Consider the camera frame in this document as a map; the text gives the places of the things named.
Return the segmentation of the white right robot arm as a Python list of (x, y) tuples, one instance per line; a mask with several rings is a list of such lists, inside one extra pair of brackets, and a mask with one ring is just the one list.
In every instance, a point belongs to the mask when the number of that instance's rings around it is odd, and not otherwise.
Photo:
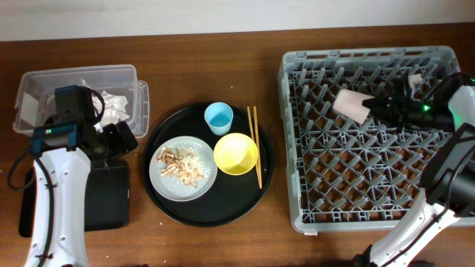
[(402, 129), (407, 125), (451, 131), (420, 176), (421, 190), (410, 210), (382, 240), (354, 256), (352, 266), (409, 266), (441, 231), (474, 212), (474, 78), (446, 76), (419, 101), (409, 77), (388, 97), (358, 96), (357, 122), (367, 116)]

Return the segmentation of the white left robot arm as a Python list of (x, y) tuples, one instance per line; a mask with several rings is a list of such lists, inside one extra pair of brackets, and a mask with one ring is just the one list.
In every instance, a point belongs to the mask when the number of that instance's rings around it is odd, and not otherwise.
[(138, 146), (124, 121), (96, 129), (104, 109), (96, 109), (99, 93), (71, 85), (54, 91), (56, 112), (34, 129), (25, 156), (35, 174), (20, 185), (34, 185), (33, 233), (26, 266), (88, 266), (85, 212), (103, 228), (128, 222), (129, 167), (122, 156)]

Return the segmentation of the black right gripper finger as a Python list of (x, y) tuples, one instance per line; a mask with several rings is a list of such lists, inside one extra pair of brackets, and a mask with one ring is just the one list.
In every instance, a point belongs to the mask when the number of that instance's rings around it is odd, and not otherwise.
[(370, 115), (379, 121), (389, 121), (390, 109), (388, 107), (374, 107), (370, 109)]
[(363, 100), (361, 104), (366, 108), (384, 108), (390, 104), (390, 100), (387, 98), (373, 97)]

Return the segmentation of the yellow plastic bowl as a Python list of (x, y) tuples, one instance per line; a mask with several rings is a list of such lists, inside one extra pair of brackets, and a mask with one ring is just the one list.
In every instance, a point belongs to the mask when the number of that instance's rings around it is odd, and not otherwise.
[(255, 167), (258, 148), (251, 137), (243, 133), (229, 133), (216, 143), (214, 161), (223, 173), (240, 176)]

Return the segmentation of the white paper napkin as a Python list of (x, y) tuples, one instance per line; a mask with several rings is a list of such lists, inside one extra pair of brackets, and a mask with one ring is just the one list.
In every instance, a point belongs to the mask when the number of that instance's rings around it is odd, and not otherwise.
[(105, 112), (99, 123), (102, 127), (109, 124), (117, 124), (130, 118), (125, 109), (128, 104), (125, 96), (116, 96), (103, 91), (101, 97), (105, 103)]

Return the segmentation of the food scraps and rice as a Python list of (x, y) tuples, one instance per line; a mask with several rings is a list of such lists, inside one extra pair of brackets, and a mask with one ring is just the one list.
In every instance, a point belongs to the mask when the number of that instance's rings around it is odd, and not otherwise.
[(161, 148), (156, 160), (165, 164), (160, 170), (160, 176), (178, 178), (186, 187), (197, 188), (197, 182), (204, 180), (209, 174), (198, 149), (191, 145)]

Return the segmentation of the grey plate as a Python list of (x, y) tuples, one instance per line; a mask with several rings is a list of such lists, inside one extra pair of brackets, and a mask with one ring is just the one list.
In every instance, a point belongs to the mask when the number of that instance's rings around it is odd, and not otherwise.
[[(156, 160), (159, 150), (164, 147), (177, 148), (182, 145), (196, 147), (200, 158), (209, 169), (207, 177), (204, 180), (197, 182), (197, 188), (184, 186), (178, 178), (160, 176), (160, 170), (165, 166), (165, 164)], [(165, 197), (167, 200), (187, 202), (203, 196), (213, 186), (214, 181), (217, 178), (217, 166), (213, 158), (213, 150), (206, 142), (192, 136), (179, 136), (164, 142), (153, 153), (148, 167), (148, 174), (153, 188), (157, 193), (159, 193), (159, 195)]]

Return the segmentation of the pink plastic cup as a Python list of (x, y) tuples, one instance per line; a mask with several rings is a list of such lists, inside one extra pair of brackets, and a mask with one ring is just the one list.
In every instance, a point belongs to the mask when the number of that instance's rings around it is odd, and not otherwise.
[(332, 108), (347, 118), (364, 124), (370, 109), (363, 106), (363, 101), (372, 99), (373, 97), (367, 94), (358, 93), (348, 89), (341, 89), (332, 105)]

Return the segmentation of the light blue plastic cup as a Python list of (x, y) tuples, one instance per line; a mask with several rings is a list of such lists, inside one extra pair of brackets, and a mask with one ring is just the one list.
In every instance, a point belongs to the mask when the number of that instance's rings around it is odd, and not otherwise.
[(204, 113), (204, 119), (213, 134), (226, 135), (232, 126), (234, 113), (232, 108), (224, 102), (210, 104)]

